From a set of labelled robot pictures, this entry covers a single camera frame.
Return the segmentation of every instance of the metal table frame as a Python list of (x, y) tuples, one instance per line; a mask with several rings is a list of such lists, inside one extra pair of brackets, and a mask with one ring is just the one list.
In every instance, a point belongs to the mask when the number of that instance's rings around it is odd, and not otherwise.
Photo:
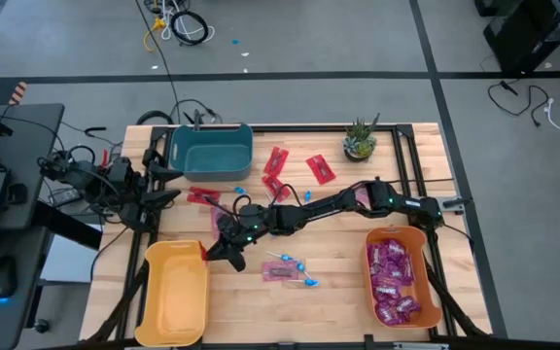
[[(202, 125), (202, 130), (214, 130), (214, 129), (226, 129), (226, 126), (218, 125)], [(333, 124), (333, 125), (252, 125), (255, 133), (257, 132), (343, 132), (345, 131), (344, 124)], [(165, 156), (169, 155), (171, 137), (174, 131), (174, 126), (155, 126), (151, 132), (151, 140), (149, 144), (149, 150), (156, 150), (158, 147), (159, 140), (163, 139), (163, 150), (162, 154), (157, 154), (157, 157), (163, 158), (165, 161)], [(416, 147), (416, 141), (414, 139), (413, 127), (411, 124), (401, 123), (401, 124), (381, 124), (375, 129), (377, 132), (391, 132), (393, 137), (393, 146), (395, 148), (395, 156), (397, 158), (397, 164), (399, 169), (399, 175), (402, 185), (403, 195), (412, 195), (409, 181), (407, 178), (407, 168), (405, 166), (405, 160), (403, 155), (402, 139), (405, 139), (409, 149), (409, 156), (411, 159), (411, 166), (415, 175), (418, 195), (426, 196), (427, 189), (425, 187), (423, 173), (420, 166), (420, 159), (418, 156), (418, 149)], [(150, 183), (149, 192), (152, 191), (163, 191), (165, 189), (165, 183), (157, 179), (150, 178), (149, 172), (145, 175), (145, 179)], [(146, 217), (146, 224), (152, 228), (149, 232), (149, 243), (152, 245), (158, 240), (158, 227), (160, 221), (160, 211), (156, 211), (153, 215), (146, 215), (147, 213), (139, 213), (140, 217), (144, 215)], [(143, 262), (142, 266), (137, 269), (137, 261), (139, 257), (139, 249), (141, 244), (142, 235), (145, 232), (135, 231), (133, 235), (133, 241), (131, 245), (131, 250), (129, 253), (128, 265), (125, 275), (124, 288), (122, 292), (122, 298), (110, 314), (109, 318), (103, 323), (100, 329), (89, 339), (81, 341), (79, 344), (62, 346), (57, 348), (58, 350), (77, 350), (77, 349), (124, 349), (127, 347), (136, 347), (140, 344), (135, 340), (135, 338), (124, 338), (124, 332), (126, 329), (127, 316), (128, 316), (128, 306), (132, 301), (133, 297), (137, 293), (137, 290), (141, 287), (141, 297), (139, 300), (139, 308), (136, 317), (136, 324), (139, 326), (142, 322), (144, 315), (144, 305), (146, 299), (146, 289), (148, 283), (148, 270), (149, 266), (147, 262)], [(442, 269), (441, 256), (438, 247), (438, 237), (434, 230), (427, 231), (429, 249), (432, 255), (433, 270), (428, 268), (428, 274), (430, 274), (430, 282), (438, 291), (447, 293), (446, 284), (444, 279), (444, 272)], [(455, 300), (447, 295), (443, 298), (440, 295), (442, 301), (442, 311), (444, 325), (447, 331), (447, 335), (439, 335), (437, 328), (429, 329), (430, 340), (426, 342), (375, 342), (372, 335), (365, 334), (364, 342), (343, 342), (343, 343), (247, 343), (247, 344), (204, 344), (202, 338), (198, 340), (197, 343), (188, 346), (180, 347), (180, 349), (269, 349), (269, 350), (295, 350), (295, 349), (549, 349), (549, 348), (560, 348), (560, 343), (555, 342), (543, 342), (543, 341), (529, 341), (529, 340), (511, 340), (502, 339), (492, 336), (482, 336), (477, 334), (471, 334), (471, 336), (457, 336), (455, 320), (453, 314), (463, 315), (463, 311), (457, 305)], [(116, 336), (114, 340), (108, 341), (110, 334), (116, 328)]]

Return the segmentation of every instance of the orange plastic bin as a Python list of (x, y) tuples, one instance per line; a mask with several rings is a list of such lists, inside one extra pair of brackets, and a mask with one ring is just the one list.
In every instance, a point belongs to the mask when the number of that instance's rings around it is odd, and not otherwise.
[(194, 344), (206, 327), (209, 266), (199, 241), (168, 241), (146, 251), (150, 266), (144, 321), (135, 338), (147, 347)]
[[(370, 273), (368, 269), (367, 244), (379, 243), (385, 239), (397, 239), (405, 246), (406, 251), (411, 256), (412, 269), (414, 272), (414, 283), (411, 286), (402, 287), (402, 296), (412, 296), (421, 306), (419, 312), (413, 312), (409, 322), (388, 326), (379, 321), (375, 313), (377, 300), (372, 294), (370, 283)], [(442, 318), (442, 310), (434, 305), (427, 278), (427, 267), (423, 258), (423, 246), (427, 242), (425, 233), (416, 227), (382, 227), (375, 228), (367, 235), (367, 242), (363, 251), (363, 275), (365, 277), (365, 287), (367, 288), (368, 308), (372, 311), (373, 317), (384, 327), (395, 329), (426, 329), (435, 326)]]

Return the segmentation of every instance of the black desk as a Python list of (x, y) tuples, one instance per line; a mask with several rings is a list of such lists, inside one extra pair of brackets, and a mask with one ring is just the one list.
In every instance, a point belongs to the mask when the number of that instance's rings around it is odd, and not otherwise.
[[(0, 106), (0, 115), (6, 106)], [(20, 105), (10, 108), (7, 117), (40, 123), (55, 132), (64, 107), (61, 104)], [(21, 330), (33, 323), (41, 286), (39, 276), (48, 252), (51, 232), (97, 249), (100, 232), (38, 201), (43, 176), (37, 157), (46, 157), (56, 145), (48, 130), (31, 123), (3, 120), (13, 129), (10, 137), (0, 137), (0, 159), (12, 173), (11, 183), (27, 187), (27, 202), (0, 211), (0, 257), (17, 261), (18, 288), (7, 302), (0, 302), (0, 349), (14, 348)]]

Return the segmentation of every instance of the teal basket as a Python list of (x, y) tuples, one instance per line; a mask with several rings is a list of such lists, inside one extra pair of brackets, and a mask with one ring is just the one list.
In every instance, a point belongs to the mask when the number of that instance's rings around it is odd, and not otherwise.
[(252, 128), (199, 130), (179, 126), (172, 134), (170, 165), (194, 182), (241, 181), (250, 176)]

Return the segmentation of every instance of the yellow plastic bin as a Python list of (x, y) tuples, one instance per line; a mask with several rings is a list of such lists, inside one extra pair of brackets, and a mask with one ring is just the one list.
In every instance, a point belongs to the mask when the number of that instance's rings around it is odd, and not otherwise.
[(194, 344), (206, 327), (209, 266), (199, 241), (168, 241), (146, 251), (150, 266), (144, 321), (135, 338), (147, 347)]

